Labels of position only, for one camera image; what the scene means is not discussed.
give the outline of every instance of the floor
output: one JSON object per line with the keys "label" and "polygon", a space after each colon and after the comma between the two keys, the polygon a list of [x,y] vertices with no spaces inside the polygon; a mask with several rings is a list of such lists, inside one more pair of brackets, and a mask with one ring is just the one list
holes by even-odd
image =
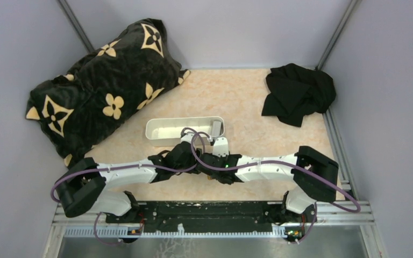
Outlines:
{"label": "floor", "polygon": [[[145,137],[153,118],[220,116],[232,154],[254,157],[287,155],[309,145],[333,158],[321,114],[305,116],[301,128],[276,117],[262,117],[269,91],[268,69],[194,70],[185,82],[159,96],[131,117],[87,156],[99,163],[138,161],[167,148],[155,148]],[[223,185],[207,176],[182,174],[154,184],[133,184],[117,190],[131,191],[137,200],[281,200],[295,187],[284,181],[251,181]]]}
{"label": "floor", "polygon": [[116,248],[103,245],[94,238],[64,238],[58,258],[363,258],[367,255],[361,238],[358,226],[315,227],[300,246],[287,245],[283,239],[273,238],[164,238],[138,239],[130,245]]}

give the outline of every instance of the white tray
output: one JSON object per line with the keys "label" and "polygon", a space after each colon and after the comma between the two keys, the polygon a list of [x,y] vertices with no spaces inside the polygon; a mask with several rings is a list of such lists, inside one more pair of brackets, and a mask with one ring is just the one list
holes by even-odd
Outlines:
{"label": "white tray", "polygon": [[[154,147],[175,146],[180,143],[181,131],[191,127],[198,132],[211,133],[213,121],[222,123],[220,137],[224,136],[225,126],[222,117],[185,117],[185,118],[157,118],[146,123],[145,135]],[[201,145],[200,139],[195,142]]]}

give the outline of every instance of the metal frame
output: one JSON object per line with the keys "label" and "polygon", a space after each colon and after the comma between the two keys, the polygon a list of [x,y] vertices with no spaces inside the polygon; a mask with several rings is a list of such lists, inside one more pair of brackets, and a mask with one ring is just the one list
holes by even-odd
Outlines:
{"label": "metal frame", "polygon": [[[86,33],[81,27],[79,21],[75,17],[74,12],[70,8],[66,0],[57,0],[60,4],[60,8],[65,13],[66,17],[69,19],[75,32],[80,37],[80,40],[84,44],[87,51],[94,51],[94,47],[88,39]],[[332,38],[330,39],[316,70],[322,70],[326,61],[328,60],[333,48],[338,41],[341,33],[344,31],[347,22],[349,21],[354,10],[360,4],[361,0],[351,0],[341,21],[339,22]],[[344,146],[341,141],[341,136],[337,130],[334,115],[329,109],[327,113],[324,114],[325,126],[329,135],[330,144],[333,150],[335,159],[340,165],[340,182],[343,189],[349,191],[354,197],[358,198],[357,189],[354,184],[354,180],[351,173],[351,167],[348,163],[346,152],[344,151]],[[360,213],[345,214],[341,211],[337,211],[334,206],[328,203],[318,204],[318,220],[319,222],[315,226],[349,226],[358,225],[363,237],[363,244],[366,248],[366,252],[369,258],[387,258],[387,252],[382,244],[381,238],[376,228],[373,213],[369,202],[360,201],[362,206],[362,211]],[[341,205],[353,205],[351,202],[343,201]],[[55,258],[59,254],[59,249],[61,247],[62,239],[66,237],[91,237],[91,229],[96,219],[96,214],[84,214],[77,218],[68,219],[64,216],[62,207],[58,205],[56,208],[56,213],[53,218],[51,225],[51,230],[49,237],[47,239],[47,244],[45,247],[44,255],[45,258]],[[121,232],[119,229],[124,230],[127,228],[134,228],[138,225],[136,224],[113,224],[108,225],[105,223],[105,216],[99,218],[98,221],[98,232],[101,237],[116,237]],[[80,229],[89,229],[88,231],[79,231]],[[171,237],[168,234],[155,235],[151,234],[146,237]],[[230,237],[239,237],[238,235],[230,235]]]}

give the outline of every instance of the black pillow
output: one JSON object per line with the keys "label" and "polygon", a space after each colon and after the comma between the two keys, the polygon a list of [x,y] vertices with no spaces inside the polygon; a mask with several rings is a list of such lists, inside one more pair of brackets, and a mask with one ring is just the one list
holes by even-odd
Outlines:
{"label": "black pillow", "polygon": [[33,89],[26,119],[37,120],[65,164],[73,165],[154,98],[180,85],[189,75],[180,69],[168,53],[162,21],[140,20],[67,75]]}

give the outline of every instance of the gray wall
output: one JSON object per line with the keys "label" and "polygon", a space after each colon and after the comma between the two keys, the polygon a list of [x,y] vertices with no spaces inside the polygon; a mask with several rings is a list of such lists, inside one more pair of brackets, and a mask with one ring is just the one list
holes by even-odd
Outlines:
{"label": "gray wall", "polygon": [[326,67],[360,195],[390,257],[413,257],[413,1],[363,1]]}
{"label": "gray wall", "polygon": [[56,1],[0,1],[0,257],[42,254],[55,208],[49,189],[65,167],[24,119],[26,101],[85,53]]}
{"label": "gray wall", "polygon": [[72,0],[92,44],[130,23],[162,19],[172,56],[188,68],[315,66],[349,0]]}

